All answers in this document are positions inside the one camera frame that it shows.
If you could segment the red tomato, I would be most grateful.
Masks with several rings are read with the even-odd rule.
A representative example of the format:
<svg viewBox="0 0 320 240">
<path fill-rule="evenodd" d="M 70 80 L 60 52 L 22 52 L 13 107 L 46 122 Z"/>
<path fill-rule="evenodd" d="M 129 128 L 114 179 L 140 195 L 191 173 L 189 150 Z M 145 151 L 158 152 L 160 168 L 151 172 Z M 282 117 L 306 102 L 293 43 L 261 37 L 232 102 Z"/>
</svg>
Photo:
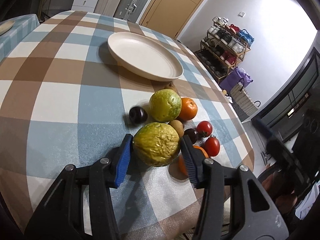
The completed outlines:
<svg viewBox="0 0 320 240">
<path fill-rule="evenodd" d="M 199 135 L 203 138 L 209 137 L 213 132 L 212 124 L 208 121 L 202 121 L 197 125 L 196 128 Z"/>
<path fill-rule="evenodd" d="M 220 142 L 215 136 L 209 137 L 204 143 L 204 149 L 210 157 L 215 157 L 220 152 Z"/>
</svg>

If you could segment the orange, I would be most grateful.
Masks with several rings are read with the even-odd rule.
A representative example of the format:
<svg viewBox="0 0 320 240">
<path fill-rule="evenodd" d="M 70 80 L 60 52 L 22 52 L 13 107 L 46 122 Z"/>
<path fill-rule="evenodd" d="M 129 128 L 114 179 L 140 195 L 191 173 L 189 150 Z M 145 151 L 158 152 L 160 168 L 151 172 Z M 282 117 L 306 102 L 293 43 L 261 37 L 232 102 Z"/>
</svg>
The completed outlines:
<svg viewBox="0 0 320 240">
<path fill-rule="evenodd" d="M 193 148 L 200 150 L 200 151 L 202 152 L 202 154 L 203 154 L 206 158 L 209 157 L 209 155 L 207 154 L 207 152 L 206 152 L 202 147 L 197 146 L 197 145 L 194 145 Z M 180 154 L 180 155 L 178 156 L 178 166 L 179 166 L 180 171 L 181 171 L 185 176 L 188 176 L 188 172 L 187 172 L 187 169 L 186 169 L 186 167 L 185 167 L 185 163 L 184 163 L 184 159 L 183 159 L 182 154 Z"/>
<path fill-rule="evenodd" d="M 178 118 L 183 121 L 192 120 L 197 115 L 197 111 L 198 111 L 197 104 L 191 98 L 181 98 L 181 100 L 182 100 L 182 107 L 181 107 L 181 111 Z"/>
</svg>

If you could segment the dark purple plum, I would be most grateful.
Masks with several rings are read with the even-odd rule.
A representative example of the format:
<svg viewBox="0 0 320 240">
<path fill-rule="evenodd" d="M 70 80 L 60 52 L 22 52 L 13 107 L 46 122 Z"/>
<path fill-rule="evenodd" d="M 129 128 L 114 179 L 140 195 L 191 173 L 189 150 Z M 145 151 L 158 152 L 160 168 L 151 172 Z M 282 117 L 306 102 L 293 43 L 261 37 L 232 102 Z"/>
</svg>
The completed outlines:
<svg viewBox="0 0 320 240">
<path fill-rule="evenodd" d="M 199 134 L 198 134 L 197 130 L 194 129 L 194 128 L 186 129 L 184 131 L 184 134 L 189 137 L 189 139 L 191 140 L 192 144 L 195 144 L 199 139 Z"/>
<path fill-rule="evenodd" d="M 148 119 L 148 114 L 144 108 L 135 106 L 129 111 L 129 119 L 133 124 L 142 124 Z"/>
</svg>

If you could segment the wrinkled yellow-green guava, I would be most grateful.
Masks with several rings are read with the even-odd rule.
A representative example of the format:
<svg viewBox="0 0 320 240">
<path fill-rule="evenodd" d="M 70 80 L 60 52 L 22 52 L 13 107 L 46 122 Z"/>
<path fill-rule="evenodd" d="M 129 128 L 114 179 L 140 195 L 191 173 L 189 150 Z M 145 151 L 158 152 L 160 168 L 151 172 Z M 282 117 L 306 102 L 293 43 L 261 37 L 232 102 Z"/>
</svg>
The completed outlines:
<svg viewBox="0 0 320 240">
<path fill-rule="evenodd" d="M 180 137 L 169 124 L 151 122 L 134 135 L 133 150 L 148 166 L 167 166 L 180 152 Z"/>
</svg>

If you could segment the brown kiwi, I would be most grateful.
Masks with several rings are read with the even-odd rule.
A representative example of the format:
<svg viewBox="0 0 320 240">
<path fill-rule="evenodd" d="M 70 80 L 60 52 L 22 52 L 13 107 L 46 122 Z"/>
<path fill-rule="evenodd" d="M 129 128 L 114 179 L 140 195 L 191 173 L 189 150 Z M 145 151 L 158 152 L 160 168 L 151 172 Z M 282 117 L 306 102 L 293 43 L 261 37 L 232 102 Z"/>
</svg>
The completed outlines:
<svg viewBox="0 0 320 240">
<path fill-rule="evenodd" d="M 184 135 L 184 126 L 179 120 L 172 120 L 169 125 L 175 129 L 178 136 L 181 138 Z"/>
<path fill-rule="evenodd" d="M 175 93 L 178 94 L 178 91 L 177 91 L 177 88 L 175 87 L 175 85 L 171 82 L 167 85 L 164 86 L 164 89 L 170 89 L 170 90 L 173 90 Z"/>
</svg>

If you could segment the smooth green guava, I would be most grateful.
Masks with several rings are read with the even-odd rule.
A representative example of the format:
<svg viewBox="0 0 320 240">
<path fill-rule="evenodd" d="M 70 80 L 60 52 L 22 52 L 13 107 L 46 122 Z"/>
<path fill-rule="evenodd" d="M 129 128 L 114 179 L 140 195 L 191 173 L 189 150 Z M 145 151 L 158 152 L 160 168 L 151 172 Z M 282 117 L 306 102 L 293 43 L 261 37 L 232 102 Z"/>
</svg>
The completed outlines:
<svg viewBox="0 0 320 240">
<path fill-rule="evenodd" d="M 181 97 L 171 89 L 161 89 L 155 92 L 149 100 L 150 114 L 158 122 L 170 122 L 176 119 L 181 108 Z"/>
</svg>

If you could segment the woven striped basket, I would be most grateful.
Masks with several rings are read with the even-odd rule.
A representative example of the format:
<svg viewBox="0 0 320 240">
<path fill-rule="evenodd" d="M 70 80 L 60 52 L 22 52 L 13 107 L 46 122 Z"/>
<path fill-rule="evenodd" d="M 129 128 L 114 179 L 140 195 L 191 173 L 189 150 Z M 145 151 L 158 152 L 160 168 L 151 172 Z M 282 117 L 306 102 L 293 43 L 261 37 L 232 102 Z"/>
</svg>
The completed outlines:
<svg viewBox="0 0 320 240">
<path fill-rule="evenodd" d="M 251 99 L 244 87 L 244 84 L 245 80 L 241 78 L 230 91 L 230 96 L 233 102 L 232 106 L 241 122 L 253 115 L 261 105 L 259 100 L 253 101 Z"/>
</svg>

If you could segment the purple bag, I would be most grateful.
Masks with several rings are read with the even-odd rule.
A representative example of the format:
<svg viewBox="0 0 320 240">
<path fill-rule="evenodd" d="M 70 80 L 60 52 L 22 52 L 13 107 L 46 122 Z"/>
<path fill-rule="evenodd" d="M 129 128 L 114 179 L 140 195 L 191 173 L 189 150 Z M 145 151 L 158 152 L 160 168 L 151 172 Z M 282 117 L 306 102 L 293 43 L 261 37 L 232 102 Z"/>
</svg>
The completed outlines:
<svg viewBox="0 0 320 240">
<path fill-rule="evenodd" d="M 243 68 L 236 67 L 223 81 L 219 84 L 222 90 L 230 92 L 236 84 L 240 83 L 241 88 L 246 88 L 253 79 L 247 74 Z"/>
</svg>

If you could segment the checkered tablecloth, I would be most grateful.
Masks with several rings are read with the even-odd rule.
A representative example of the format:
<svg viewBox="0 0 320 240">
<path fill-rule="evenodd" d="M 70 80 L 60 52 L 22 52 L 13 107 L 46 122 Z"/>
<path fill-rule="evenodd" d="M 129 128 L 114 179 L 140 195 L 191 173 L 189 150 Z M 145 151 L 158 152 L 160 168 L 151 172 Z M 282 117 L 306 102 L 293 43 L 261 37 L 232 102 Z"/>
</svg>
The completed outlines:
<svg viewBox="0 0 320 240">
<path fill-rule="evenodd" d="M 183 66 L 174 82 L 198 113 L 186 127 L 212 124 L 224 166 L 253 167 L 254 153 L 235 111 L 196 56 L 181 43 L 134 23 L 90 12 L 61 12 L 1 61 L 1 193 L 25 229 L 45 192 L 68 164 L 91 165 L 137 127 L 133 106 L 147 107 L 164 87 L 118 66 L 108 51 L 113 33 L 130 32 L 163 45 Z"/>
</svg>

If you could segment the wooden shoe rack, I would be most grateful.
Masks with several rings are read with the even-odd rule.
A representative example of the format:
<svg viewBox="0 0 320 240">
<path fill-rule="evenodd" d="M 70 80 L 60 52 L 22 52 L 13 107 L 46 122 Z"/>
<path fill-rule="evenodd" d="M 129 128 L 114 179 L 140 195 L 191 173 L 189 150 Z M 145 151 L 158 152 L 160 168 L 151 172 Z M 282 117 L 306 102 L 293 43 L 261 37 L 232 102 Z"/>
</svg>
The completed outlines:
<svg viewBox="0 0 320 240">
<path fill-rule="evenodd" d="M 246 29 L 213 22 L 195 55 L 214 80 L 221 83 L 244 61 L 253 42 L 254 38 Z"/>
</svg>

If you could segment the cream round plate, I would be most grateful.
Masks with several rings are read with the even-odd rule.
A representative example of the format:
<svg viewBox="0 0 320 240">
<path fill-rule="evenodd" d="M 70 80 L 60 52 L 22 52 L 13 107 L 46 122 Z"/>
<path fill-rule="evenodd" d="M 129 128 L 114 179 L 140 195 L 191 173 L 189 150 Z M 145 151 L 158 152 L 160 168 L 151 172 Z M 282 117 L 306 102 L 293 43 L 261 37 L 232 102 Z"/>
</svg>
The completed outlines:
<svg viewBox="0 0 320 240">
<path fill-rule="evenodd" d="M 184 73 L 177 57 L 148 37 L 119 32 L 108 37 L 107 45 L 121 66 L 146 79 L 167 82 L 179 79 Z"/>
</svg>

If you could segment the side table blue checkered cloth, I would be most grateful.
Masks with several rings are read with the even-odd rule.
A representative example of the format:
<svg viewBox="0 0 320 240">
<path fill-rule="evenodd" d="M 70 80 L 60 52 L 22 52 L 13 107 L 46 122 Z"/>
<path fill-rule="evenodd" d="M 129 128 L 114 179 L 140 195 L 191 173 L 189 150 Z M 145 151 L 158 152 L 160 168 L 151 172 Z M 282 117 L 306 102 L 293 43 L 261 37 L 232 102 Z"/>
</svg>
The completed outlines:
<svg viewBox="0 0 320 240">
<path fill-rule="evenodd" d="M 8 26 L 1 31 L 1 61 L 6 58 L 21 42 L 39 42 L 41 37 L 33 32 L 39 25 L 36 14 L 22 15 L 1 22 Z"/>
</svg>

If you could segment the wooden door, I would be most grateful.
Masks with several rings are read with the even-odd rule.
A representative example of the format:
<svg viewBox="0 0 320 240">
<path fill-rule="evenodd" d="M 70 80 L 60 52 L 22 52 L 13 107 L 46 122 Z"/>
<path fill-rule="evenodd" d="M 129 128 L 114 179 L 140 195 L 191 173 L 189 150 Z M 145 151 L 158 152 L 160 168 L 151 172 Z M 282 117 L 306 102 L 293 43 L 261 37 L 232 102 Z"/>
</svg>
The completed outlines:
<svg viewBox="0 0 320 240">
<path fill-rule="evenodd" d="M 177 38 L 204 0 L 148 0 L 137 22 Z"/>
</svg>

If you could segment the small beige plate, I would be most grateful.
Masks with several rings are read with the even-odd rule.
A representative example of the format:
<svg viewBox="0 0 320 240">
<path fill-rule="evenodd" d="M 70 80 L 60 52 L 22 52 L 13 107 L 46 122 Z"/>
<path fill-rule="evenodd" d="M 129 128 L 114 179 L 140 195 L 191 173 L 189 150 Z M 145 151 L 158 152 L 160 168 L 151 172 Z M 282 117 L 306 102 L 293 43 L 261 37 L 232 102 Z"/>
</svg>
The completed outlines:
<svg viewBox="0 0 320 240">
<path fill-rule="evenodd" d="M 1 23 L 0 25 L 0 35 L 3 35 L 7 31 L 9 31 L 13 25 L 15 24 L 14 20 L 6 21 L 4 23 Z"/>
</svg>

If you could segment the silver suitcase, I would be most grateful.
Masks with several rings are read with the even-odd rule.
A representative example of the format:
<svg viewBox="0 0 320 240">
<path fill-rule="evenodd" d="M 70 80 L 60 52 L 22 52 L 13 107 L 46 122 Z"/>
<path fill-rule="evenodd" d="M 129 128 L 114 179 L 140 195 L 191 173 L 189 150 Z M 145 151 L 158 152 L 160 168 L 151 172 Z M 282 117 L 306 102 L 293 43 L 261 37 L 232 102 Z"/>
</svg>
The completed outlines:
<svg viewBox="0 0 320 240">
<path fill-rule="evenodd" d="M 136 23 L 148 0 L 120 0 L 114 18 Z"/>
</svg>

